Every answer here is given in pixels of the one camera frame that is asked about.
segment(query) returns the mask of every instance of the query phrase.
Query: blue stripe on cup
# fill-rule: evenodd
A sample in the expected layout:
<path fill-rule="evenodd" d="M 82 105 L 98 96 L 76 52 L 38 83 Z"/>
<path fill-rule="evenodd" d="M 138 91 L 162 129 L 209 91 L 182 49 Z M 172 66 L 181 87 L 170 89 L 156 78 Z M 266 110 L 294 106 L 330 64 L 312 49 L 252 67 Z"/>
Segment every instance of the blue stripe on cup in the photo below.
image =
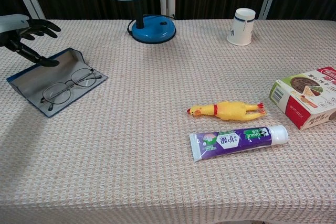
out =
<path fill-rule="evenodd" d="M 235 19 L 240 21 L 240 22 L 245 22 L 245 20 L 241 19 L 241 18 L 237 18 L 236 15 L 235 15 Z"/>

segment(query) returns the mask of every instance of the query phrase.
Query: white toothpaste cap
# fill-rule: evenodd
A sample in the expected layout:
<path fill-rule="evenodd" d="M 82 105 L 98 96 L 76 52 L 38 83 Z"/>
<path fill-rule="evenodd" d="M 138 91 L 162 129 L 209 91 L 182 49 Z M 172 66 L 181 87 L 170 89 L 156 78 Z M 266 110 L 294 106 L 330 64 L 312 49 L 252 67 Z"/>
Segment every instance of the white toothpaste cap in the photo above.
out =
<path fill-rule="evenodd" d="M 285 127 L 283 127 L 282 125 L 277 125 L 277 126 L 271 126 L 268 128 L 272 136 L 271 145 L 285 144 L 288 142 L 288 132 Z"/>

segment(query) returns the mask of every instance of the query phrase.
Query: toothpaste tube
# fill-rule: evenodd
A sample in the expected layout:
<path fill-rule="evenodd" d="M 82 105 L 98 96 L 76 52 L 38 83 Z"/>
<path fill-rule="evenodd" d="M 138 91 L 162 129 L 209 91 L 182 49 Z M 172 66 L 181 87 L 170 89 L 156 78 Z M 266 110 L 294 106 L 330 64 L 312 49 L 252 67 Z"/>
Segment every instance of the toothpaste tube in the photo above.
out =
<path fill-rule="evenodd" d="M 190 134 L 194 161 L 214 156 L 285 144 L 288 133 L 282 125 Z"/>

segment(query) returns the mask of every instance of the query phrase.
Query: eyeglasses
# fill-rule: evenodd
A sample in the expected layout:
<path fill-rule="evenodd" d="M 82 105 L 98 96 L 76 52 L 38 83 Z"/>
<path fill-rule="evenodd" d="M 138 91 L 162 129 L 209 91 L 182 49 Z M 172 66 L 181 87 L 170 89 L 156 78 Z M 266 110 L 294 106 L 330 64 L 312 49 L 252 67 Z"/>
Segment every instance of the eyeglasses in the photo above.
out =
<path fill-rule="evenodd" d="M 96 76 L 93 69 L 78 69 L 72 73 L 70 80 L 66 82 L 56 82 L 47 87 L 42 93 L 43 97 L 40 103 L 49 102 L 50 106 L 48 111 L 52 111 L 54 104 L 62 104 L 70 99 L 72 87 L 80 86 L 82 88 L 88 88 L 94 85 L 96 80 L 101 79 L 101 77 L 102 76 Z"/>

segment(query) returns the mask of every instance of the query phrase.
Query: blue lamp base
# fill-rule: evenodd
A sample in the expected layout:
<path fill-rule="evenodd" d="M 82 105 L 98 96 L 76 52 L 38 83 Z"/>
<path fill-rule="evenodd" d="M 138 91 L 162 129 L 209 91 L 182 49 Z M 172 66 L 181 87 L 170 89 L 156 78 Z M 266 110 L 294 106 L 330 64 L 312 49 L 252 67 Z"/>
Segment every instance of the blue lamp base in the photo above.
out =
<path fill-rule="evenodd" d="M 172 39 L 176 34 L 174 23 L 163 16 L 147 16 L 143 18 L 144 28 L 138 29 L 136 23 L 132 26 L 132 36 L 135 40 L 146 44 L 159 44 Z"/>

